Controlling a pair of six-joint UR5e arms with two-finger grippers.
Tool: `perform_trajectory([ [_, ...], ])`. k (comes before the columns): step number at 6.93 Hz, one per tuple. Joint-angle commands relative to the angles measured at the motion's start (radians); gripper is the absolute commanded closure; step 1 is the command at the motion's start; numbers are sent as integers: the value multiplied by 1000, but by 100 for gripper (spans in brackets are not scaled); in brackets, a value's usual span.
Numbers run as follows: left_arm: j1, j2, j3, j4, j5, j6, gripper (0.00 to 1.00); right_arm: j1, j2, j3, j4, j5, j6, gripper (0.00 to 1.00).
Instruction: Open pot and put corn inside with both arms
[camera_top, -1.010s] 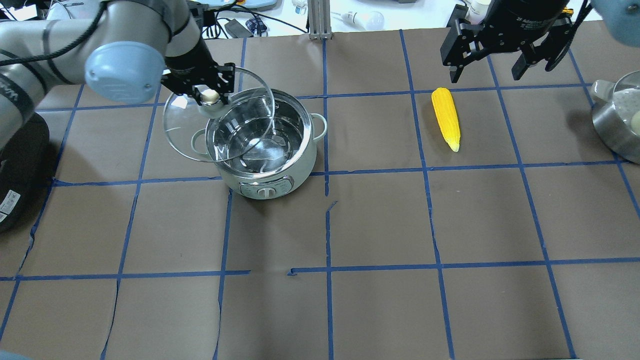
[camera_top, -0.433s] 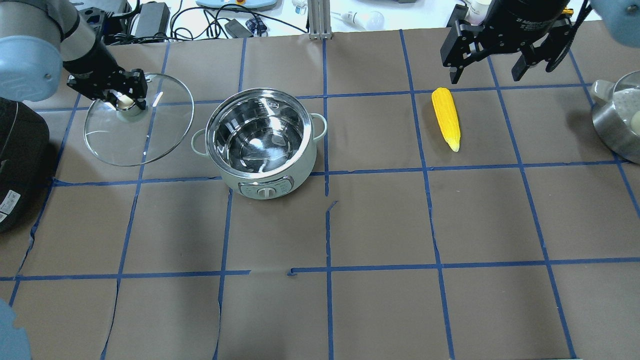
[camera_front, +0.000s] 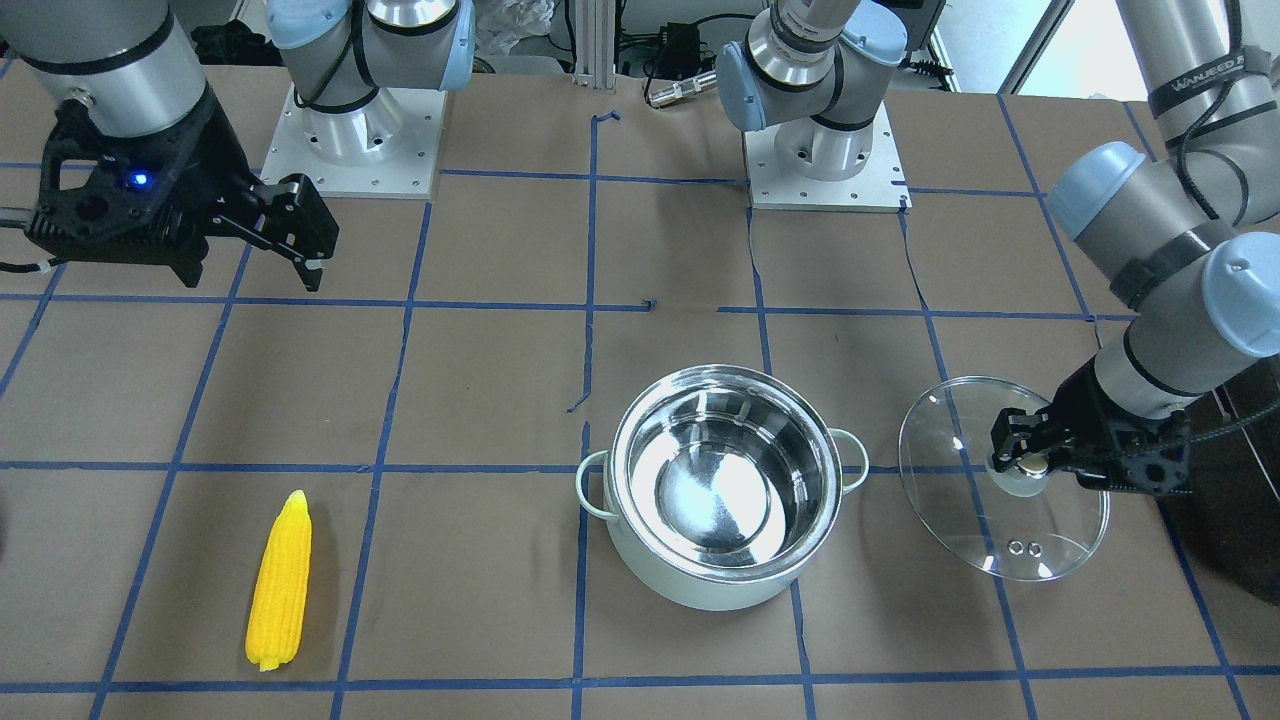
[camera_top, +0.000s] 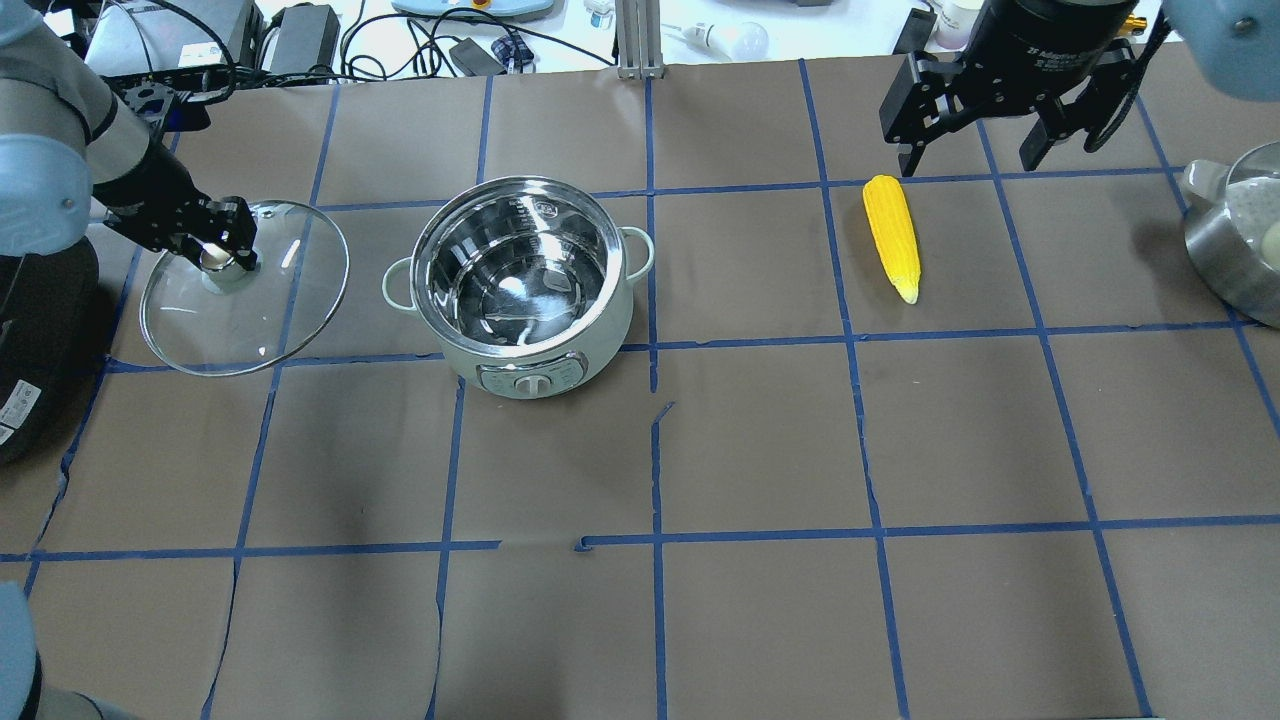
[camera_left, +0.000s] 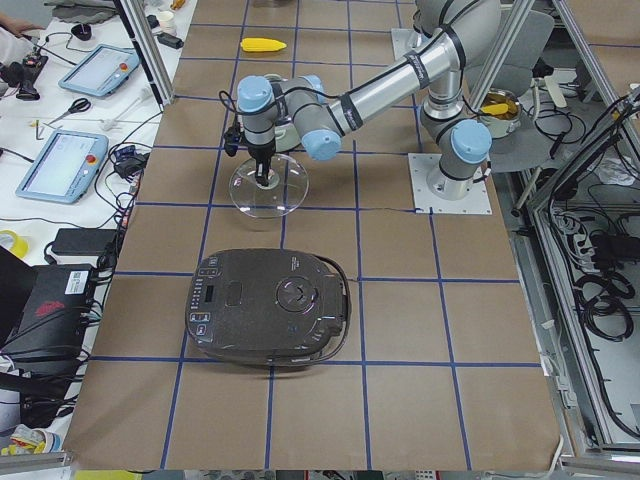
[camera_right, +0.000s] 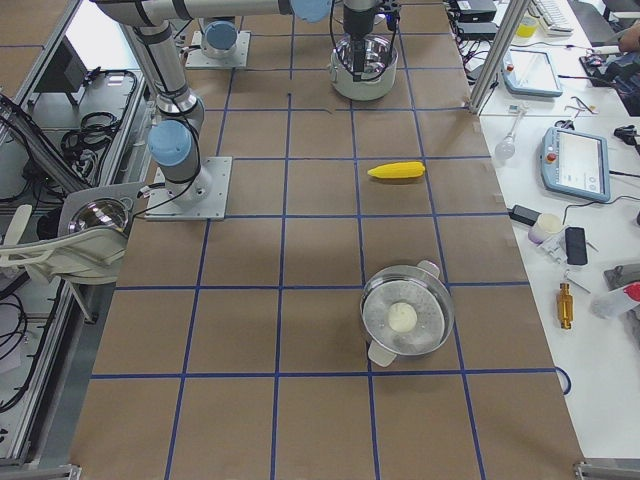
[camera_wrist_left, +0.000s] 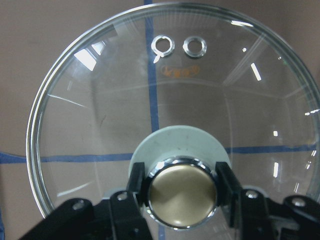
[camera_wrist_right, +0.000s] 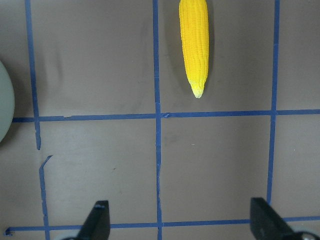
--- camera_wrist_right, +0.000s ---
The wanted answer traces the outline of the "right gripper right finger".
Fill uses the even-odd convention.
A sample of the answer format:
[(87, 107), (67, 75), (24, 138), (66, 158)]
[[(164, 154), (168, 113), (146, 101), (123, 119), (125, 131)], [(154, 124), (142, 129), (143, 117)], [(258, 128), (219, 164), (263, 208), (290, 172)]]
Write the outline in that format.
[(300, 234), (276, 213), (262, 197), (250, 200), (250, 231), (256, 240), (299, 240)]

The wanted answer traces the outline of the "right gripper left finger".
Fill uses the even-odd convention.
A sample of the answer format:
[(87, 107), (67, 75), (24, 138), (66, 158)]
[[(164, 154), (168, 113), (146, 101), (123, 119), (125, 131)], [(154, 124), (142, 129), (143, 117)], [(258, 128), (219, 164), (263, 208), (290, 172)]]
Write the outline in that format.
[(82, 228), (77, 234), (78, 240), (107, 240), (110, 236), (110, 210), (108, 200), (97, 201)]

